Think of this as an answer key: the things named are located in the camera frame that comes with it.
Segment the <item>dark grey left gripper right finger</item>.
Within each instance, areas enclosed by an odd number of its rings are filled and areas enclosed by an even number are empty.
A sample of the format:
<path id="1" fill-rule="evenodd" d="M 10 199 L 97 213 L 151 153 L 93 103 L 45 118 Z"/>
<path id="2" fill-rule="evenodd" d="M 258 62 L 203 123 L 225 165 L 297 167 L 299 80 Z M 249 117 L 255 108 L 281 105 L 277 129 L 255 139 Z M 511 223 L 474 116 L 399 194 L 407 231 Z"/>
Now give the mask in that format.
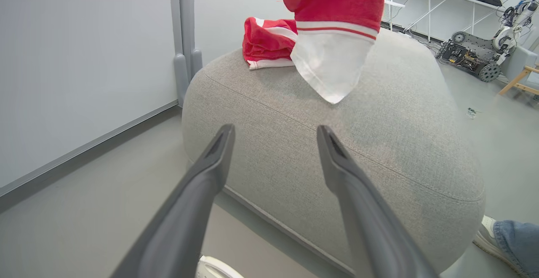
<path id="1" fill-rule="evenodd" d="M 348 246 L 358 277 L 368 259 L 375 278 L 437 278 L 367 174 L 329 126 L 316 129 L 318 153 L 327 188 L 337 197 Z"/>

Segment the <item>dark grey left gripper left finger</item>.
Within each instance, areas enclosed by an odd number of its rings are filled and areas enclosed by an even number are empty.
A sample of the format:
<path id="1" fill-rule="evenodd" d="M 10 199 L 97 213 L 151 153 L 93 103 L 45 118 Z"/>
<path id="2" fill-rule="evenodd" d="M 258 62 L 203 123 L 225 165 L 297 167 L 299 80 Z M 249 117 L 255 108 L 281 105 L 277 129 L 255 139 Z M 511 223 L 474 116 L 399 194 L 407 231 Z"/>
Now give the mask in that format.
<path id="1" fill-rule="evenodd" d="M 223 125 L 164 201 L 113 278 L 194 278 L 214 198 L 229 174 L 235 127 Z"/>

